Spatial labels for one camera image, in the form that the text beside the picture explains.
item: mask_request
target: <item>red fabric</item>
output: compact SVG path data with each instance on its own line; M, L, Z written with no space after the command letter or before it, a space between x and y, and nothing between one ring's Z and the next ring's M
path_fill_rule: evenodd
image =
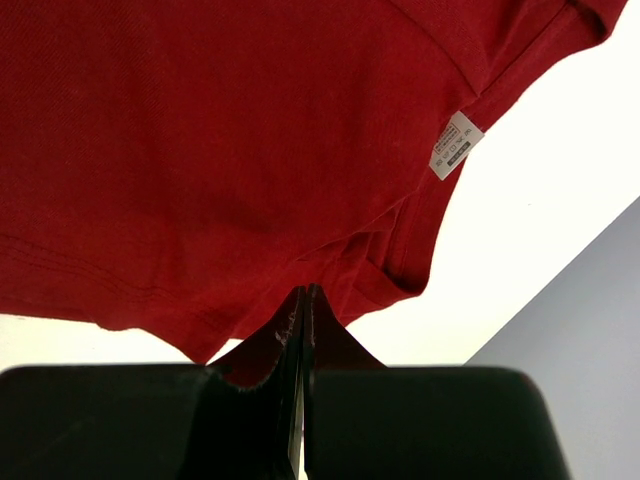
M206 362L292 287L343 324L419 295L487 130L623 0L0 2L0 311Z

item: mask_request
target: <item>care label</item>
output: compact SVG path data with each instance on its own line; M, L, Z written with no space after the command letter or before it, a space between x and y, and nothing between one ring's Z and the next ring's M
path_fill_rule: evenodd
M440 180L447 178L484 137L462 112L457 112L433 146L429 166Z

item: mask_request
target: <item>clothing tag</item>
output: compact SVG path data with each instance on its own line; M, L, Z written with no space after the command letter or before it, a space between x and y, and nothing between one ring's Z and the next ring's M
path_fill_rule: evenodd
M464 113L457 112L433 147L429 166L440 180L447 178L469 155L484 133Z

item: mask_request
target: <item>gray surface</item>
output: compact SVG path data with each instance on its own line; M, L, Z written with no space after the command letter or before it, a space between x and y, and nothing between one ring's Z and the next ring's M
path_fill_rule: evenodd
M574 478L640 478L640 199L469 364L533 378Z

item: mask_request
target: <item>red garment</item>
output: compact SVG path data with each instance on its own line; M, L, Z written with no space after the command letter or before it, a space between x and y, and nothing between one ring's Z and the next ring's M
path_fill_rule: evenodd
M624 0L0 2L0 311L143 328L206 362L320 283L419 295L460 168Z

